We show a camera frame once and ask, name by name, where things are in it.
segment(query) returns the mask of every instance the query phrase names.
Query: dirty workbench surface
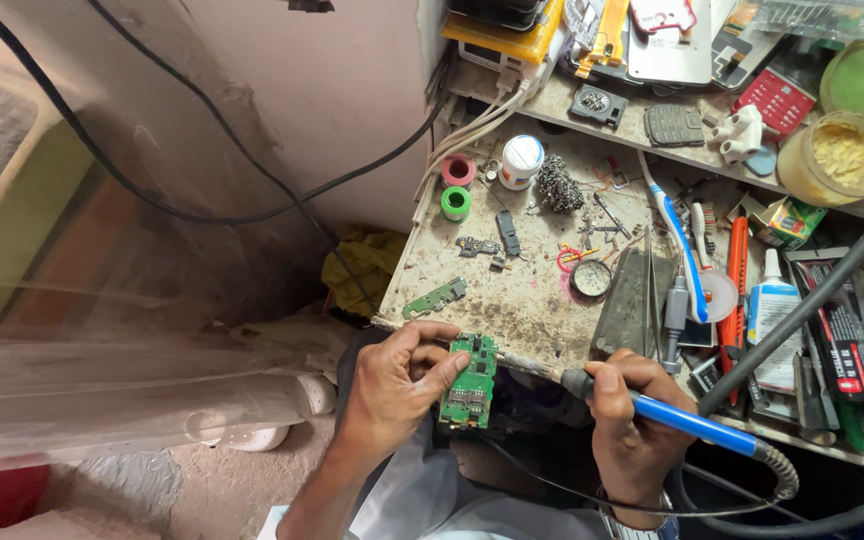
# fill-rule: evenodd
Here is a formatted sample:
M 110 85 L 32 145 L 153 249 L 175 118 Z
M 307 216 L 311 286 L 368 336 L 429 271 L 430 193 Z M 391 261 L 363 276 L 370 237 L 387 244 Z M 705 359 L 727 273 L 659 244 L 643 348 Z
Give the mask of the dirty workbench surface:
M 615 268 L 621 250 L 630 245 L 644 247 L 644 230 L 652 223 L 650 205 L 654 206 L 655 200 L 642 177 L 635 149 L 571 129 L 562 134 L 549 134 L 535 119 L 526 116 L 511 117 L 479 140 L 477 146 L 467 147 L 463 152 L 470 154 L 480 170 L 484 170 L 489 159 L 501 159 L 505 141 L 521 134 L 537 137 L 545 146 L 546 156 L 562 157 L 570 176 L 585 195 L 585 207 L 572 215 L 556 214 L 547 203 L 542 204 L 544 197 L 535 183 L 522 191 L 511 191 L 497 180 L 486 181 L 484 174 L 480 174 L 482 179 L 476 179 L 470 190 L 470 215 L 457 225 L 440 214 L 441 183 L 430 182 L 416 214 L 420 224 L 413 229 L 395 270 L 379 309 L 379 319 L 391 323 L 390 326 L 401 325 L 404 322 L 402 308 L 406 304 L 461 276 L 468 283 L 465 297 L 421 318 L 453 323 L 465 331 L 492 336 L 504 350 L 553 367 L 581 366 L 589 358 L 590 340 L 602 313 L 602 302 L 580 299 L 570 292 L 569 275 L 555 260 L 562 250 L 560 244 L 580 247 L 583 237 L 578 228 L 585 225 L 582 220 L 585 212 L 594 225 L 614 225 L 594 202 L 594 192 L 601 190 L 606 204 L 632 232 L 632 240 L 621 232 L 594 232 L 590 237 L 591 245 L 600 251 L 586 257 L 599 258 Z M 620 170 L 631 180 L 627 187 L 615 189 L 595 175 L 593 164 L 608 156 L 618 161 Z M 656 181 L 662 184 L 659 171 L 653 173 Z M 735 184 L 728 179 L 723 182 Z M 674 183 L 667 188 L 674 190 L 670 192 L 679 190 Z M 511 212 L 521 257 L 509 257 L 509 269 L 499 273 L 489 269 L 490 254 L 479 253 L 474 258 L 459 256 L 455 240 L 460 237 L 501 243 L 496 214 L 506 209 Z M 722 206 L 717 211 L 724 214 L 728 209 Z M 724 229 L 713 235 L 718 246 L 715 258 L 719 262 L 726 261 L 728 233 Z M 671 259 L 670 240 L 655 232 L 654 253 Z

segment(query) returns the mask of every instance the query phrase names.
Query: wristwatch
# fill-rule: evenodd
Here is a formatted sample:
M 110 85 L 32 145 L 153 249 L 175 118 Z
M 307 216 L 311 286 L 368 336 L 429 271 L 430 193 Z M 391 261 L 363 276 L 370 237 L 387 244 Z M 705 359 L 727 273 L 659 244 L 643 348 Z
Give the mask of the wristwatch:
M 608 497 L 606 490 L 599 486 L 599 497 Z M 672 510 L 672 500 L 668 494 L 662 492 L 662 507 Z M 679 520 L 675 516 L 668 516 L 659 528 L 653 530 L 638 530 L 630 528 L 616 519 L 616 514 L 613 513 L 611 506 L 605 504 L 599 505 L 599 513 L 602 515 L 602 521 L 606 524 L 608 536 L 618 540 L 679 540 Z

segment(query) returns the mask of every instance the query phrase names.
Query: cardboard box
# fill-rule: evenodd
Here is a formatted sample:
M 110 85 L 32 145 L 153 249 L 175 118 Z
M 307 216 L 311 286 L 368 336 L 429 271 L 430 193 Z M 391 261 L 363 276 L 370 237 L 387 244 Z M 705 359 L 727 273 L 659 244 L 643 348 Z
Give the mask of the cardboard box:
M 739 204 L 749 217 L 752 234 L 785 251 L 797 250 L 805 244 L 827 212 L 792 197 L 783 197 L 766 207 L 746 195 Z

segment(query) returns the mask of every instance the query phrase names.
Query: green solder spool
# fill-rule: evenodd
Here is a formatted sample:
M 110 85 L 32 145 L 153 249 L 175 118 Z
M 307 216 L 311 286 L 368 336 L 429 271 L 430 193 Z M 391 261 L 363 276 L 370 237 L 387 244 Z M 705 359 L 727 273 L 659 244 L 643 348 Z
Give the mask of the green solder spool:
M 441 216 L 452 223 L 462 223 L 469 218 L 469 208 L 473 199 L 469 191 L 460 185 L 453 185 L 441 194 Z

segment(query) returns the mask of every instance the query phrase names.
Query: hand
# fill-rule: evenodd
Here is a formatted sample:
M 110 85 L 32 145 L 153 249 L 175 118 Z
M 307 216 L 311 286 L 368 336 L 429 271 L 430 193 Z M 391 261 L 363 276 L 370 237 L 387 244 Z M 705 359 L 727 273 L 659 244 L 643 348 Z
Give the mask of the hand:
M 457 325 L 410 321 L 382 343 L 363 347 L 337 442 L 376 466 L 402 446 L 469 365 L 468 352 L 429 342 L 458 334 Z
M 592 453 L 608 498 L 659 507 L 666 475 L 686 455 L 695 437 L 635 416 L 628 388 L 691 413 L 697 411 L 695 401 L 659 362 L 629 349 L 617 350 L 608 362 L 586 363 L 585 372 L 595 378 L 595 393 L 586 402 L 595 417 Z M 618 521 L 643 531 L 660 527 L 665 519 L 621 508 L 613 511 Z

